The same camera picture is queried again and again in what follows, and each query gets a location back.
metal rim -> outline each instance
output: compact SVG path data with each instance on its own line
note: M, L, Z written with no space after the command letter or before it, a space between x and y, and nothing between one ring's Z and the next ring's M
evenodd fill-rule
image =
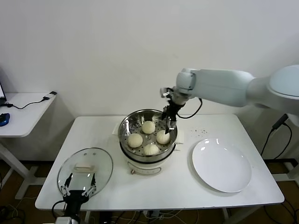
M111 178L111 176L112 176L113 168L114 168L113 159L112 159L111 155L109 154L109 152L107 152L105 149L98 148L98 147L91 147L91 148L100 149L100 150L104 151L105 153L107 153L107 155L108 155L108 156L110 157L110 159L111 159L112 168L111 168L111 174L110 174L110 176L109 176L107 182L106 182L105 185L103 186L103 188L102 188L101 190L99 190L98 192L96 192L95 194L91 195L90 197L92 197L92 196L96 195L97 193L101 192L101 191L106 187L106 185L108 184L108 182L109 182L109 180L110 180L110 178ZM66 162L67 162L73 155L75 155L75 154L77 154L77 153L79 153L79 152L81 152L81 151L83 151L83 150L87 150L87 149L91 149L91 148L84 148L84 149L81 149L81 150L79 150L79 151L73 153L73 154L72 154L69 158L67 158L67 159L63 162L63 164L60 166L59 171L58 171L58 173L57 173L57 180L56 180L56 183L57 183L58 190L59 190L59 192L60 192L61 194L62 194L62 192L61 192L60 187L59 187L59 185L58 185L58 181L59 181L58 178L59 178L59 174L60 174L60 171L61 171L62 167L65 165L65 163L66 163Z
M161 161L167 159L167 158L174 152L175 147L176 147L176 144L174 144L174 146L173 146L171 152L170 152L169 154L167 154L164 158L162 158L162 159L160 159L160 160L157 160L157 161L152 161L152 162L138 161L138 160L136 160L136 159L130 157L130 156L127 154L127 152L123 149L122 146L121 146L121 150L122 150L122 152L125 154L126 157L128 157L130 160L132 160L132 161L134 161L134 162L138 162L138 163L142 163L142 164L154 164L154 163L161 162Z
M167 145L160 144L156 140L156 133L159 130L165 129L165 122L161 119L162 111L154 109L142 109L134 111L126 116L118 127L118 138L123 153L131 160L139 163L151 164L162 161L170 155L175 146L175 139L178 134L177 127L171 133L171 141ZM144 134L141 130L143 122L151 120L156 124L156 130L153 134ZM127 137L131 133L138 133L142 135L143 144L138 148L131 148L127 143ZM143 147L146 144L156 144L160 149L160 153L155 155L145 155Z

black cable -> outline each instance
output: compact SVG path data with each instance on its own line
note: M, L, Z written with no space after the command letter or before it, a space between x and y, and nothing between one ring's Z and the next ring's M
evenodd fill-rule
M52 206L51 212L52 212L52 216L53 216L54 218L57 218L57 216L55 215L55 212L54 212L54 208L55 208L55 206L56 206L57 204L62 203L62 202L64 202L64 201L63 201L63 200L62 200L62 201L58 201L58 202L56 202L56 203Z
M29 106L29 105L31 105L31 104L38 104L38 103L41 103L41 102L43 102L43 101L45 101L45 99L42 99L41 101L36 101L36 102L32 102L32 103L29 103L29 104L26 104L25 106L23 106L23 107L17 107L17 106L15 106L15 105L12 105L13 107L15 107L15 108L17 108L17 109L24 109L26 106Z
M291 142L291 140L292 140L292 135L293 135L293 133L292 133L292 130L291 130L290 126L288 126L286 123L283 123L283 125L286 126L286 127L290 130L290 138L289 138L289 141L288 141L288 143L286 144L285 148L282 150L282 152L281 152L278 156L276 156L274 159L277 159L278 157L280 157L280 155L281 155L282 153L285 152L286 148L288 148L288 146L289 146L289 144L290 144L290 142Z
M294 209L294 207L292 206L292 204L288 201L288 200L286 200L285 199L285 202L287 202L289 205L290 205L290 207L292 208L292 211L294 212L294 214L283 204L283 203L281 203L281 205L288 211L288 213L291 215L291 217L294 219L294 223L293 224L298 224L298 222L297 222L297 212L299 211L299 209L297 209L297 210L295 210ZM270 215L269 215L269 213L267 212L267 210L266 210L266 206L263 206L263 209L264 209L264 211L265 211L265 213L266 213L266 215L268 216L268 218L269 219L271 219L273 222L275 222L275 223L277 223L277 224L282 224L282 223L280 223L280 222L278 222L278 221L276 221L275 219L273 219Z
M277 223L277 224L283 224L283 223L280 223L280 222L276 221L275 219L273 219L273 218L268 214L268 212L267 212L267 210L266 210L266 206L263 206L263 209L264 209L264 211L265 211L265 213L266 213L266 215L268 216L269 219L271 219L273 222L275 222L275 223Z
M123 211L120 216L117 217L116 221L114 222L115 224L117 224L117 221L120 219L120 217L122 217L122 215L125 213L125 211Z
M24 223L25 223L25 221L24 221L25 219L22 218L22 217L20 217L20 216L14 216L14 217L5 219L4 221L9 221L9 220L16 219L16 218L18 218L18 219L20 219L20 220L22 221L21 224L24 224Z
M138 216L137 216L137 219L135 220L135 222L134 222L133 224L137 223L137 221L138 221L140 215L141 215L141 211L139 212L139 214L138 214Z
M199 101L200 101L200 106L199 106L199 108L196 110L196 112L195 112L194 114L190 115L189 117L181 117L181 116L177 113L177 116L178 116L179 118L182 118L182 119L189 119L189 118L195 116L195 115L197 114L197 112L198 112L198 111L201 109L201 107L202 107L202 99L199 98Z
M269 140L269 137L270 137L270 135L272 134L273 131L274 131L274 129L271 129L271 131L269 132L269 134L268 134L268 136L267 136L267 140L266 140L265 144L263 145L263 149L262 149L262 152L261 152L261 156L263 155L263 151L265 150L266 145L267 145L268 140Z
M2 179L2 175L0 173L0 178L1 178L1 185L0 185L0 191L2 190L2 184L3 184L3 179Z

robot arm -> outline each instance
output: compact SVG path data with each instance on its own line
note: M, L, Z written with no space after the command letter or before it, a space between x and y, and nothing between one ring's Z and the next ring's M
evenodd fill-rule
M285 67L265 78L236 70L183 69L176 86L160 92L161 97L169 98L162 117L166 118L166 132L175 127L178 111L194 97L236 107L254 104L273 108L287 113L299 126L299 65Z

